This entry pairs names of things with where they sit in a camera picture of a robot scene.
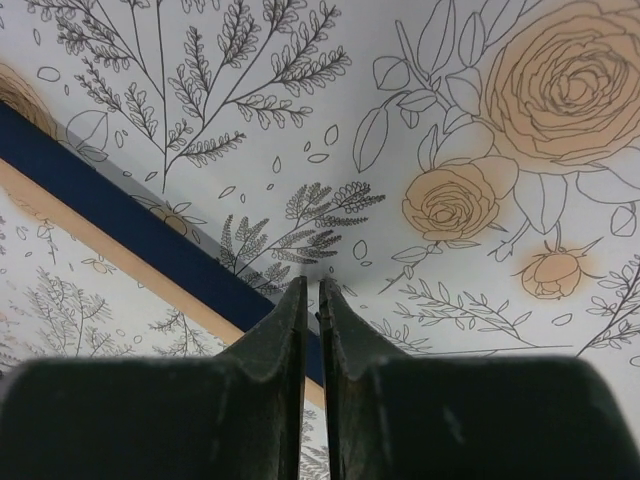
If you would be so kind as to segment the wooden picture frame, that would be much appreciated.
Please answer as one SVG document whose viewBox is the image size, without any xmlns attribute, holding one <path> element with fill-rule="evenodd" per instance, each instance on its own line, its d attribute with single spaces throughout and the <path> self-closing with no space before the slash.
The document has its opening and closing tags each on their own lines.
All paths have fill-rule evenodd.
<svg viewBox="0 0 640 480">
<path fill-rule="evenodd" d="M 227 345 L 275 309 L 8 105 L 1 107 L 1 179 L 10 193 Z"/>
</svg>

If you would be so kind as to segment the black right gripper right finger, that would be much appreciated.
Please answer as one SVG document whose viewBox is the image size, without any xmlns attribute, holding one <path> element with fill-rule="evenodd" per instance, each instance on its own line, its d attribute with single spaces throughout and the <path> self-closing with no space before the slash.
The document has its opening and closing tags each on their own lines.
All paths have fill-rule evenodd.
<svg viewBox="0 0 640 480">
<path fill-rule="evenodd" d="M 635 479 L 639 452 L 607 384 L 563 356 L 404 353 L 319 286 L 334 479 Z"/>
</svg>

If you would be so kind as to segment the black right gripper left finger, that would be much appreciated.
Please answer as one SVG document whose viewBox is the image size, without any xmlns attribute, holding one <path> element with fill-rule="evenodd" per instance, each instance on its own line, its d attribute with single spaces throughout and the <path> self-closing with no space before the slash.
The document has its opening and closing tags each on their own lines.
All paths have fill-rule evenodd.
<svg viewBox="0 0 640 480">
<path fill-rule="evenodd" d="M 307 281 L 212 357 L 48 358 L 1 383 L 5 479 L 294 479 Z"/>
</svg>

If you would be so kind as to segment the floral patterned table mat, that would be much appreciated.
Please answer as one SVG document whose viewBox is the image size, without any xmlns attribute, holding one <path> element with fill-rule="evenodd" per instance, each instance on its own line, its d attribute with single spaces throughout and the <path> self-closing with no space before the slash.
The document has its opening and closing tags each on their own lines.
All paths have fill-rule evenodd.
<svg viewBox="0 0 640 480">
<path fill-rule="evenodd" d="M 276 306 L 330 475 L 319 286 L 404 353 L 563 356 L 639 452 L 635 1 L 5 1 L 1 107 Z M 1 366 L 230 345 L 9 192 Z"/>
</svg>

